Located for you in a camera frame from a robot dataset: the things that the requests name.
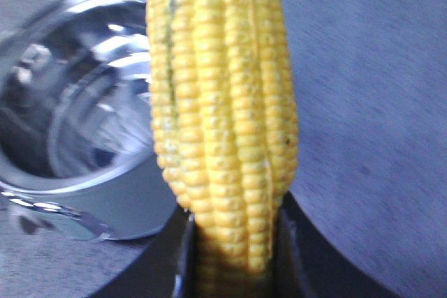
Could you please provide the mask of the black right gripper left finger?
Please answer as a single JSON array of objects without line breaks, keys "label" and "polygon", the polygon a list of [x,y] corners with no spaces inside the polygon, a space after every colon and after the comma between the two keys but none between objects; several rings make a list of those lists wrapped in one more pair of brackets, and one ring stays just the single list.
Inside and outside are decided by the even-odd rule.
[{"label": "black right gripper left finger", "polygon": [[92,297],[192,297],[196,258],[194,215],[177,207],[153,242]]}]

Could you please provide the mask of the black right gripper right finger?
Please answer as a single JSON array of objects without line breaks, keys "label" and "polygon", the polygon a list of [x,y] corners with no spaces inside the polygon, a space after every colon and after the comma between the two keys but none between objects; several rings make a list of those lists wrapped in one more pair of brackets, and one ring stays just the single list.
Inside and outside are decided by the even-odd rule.
[{"label": "black right gripper right finger", "polygon": [[396,297],[348,261],[288,192],[279,210],[274,256],[275,297]]}]

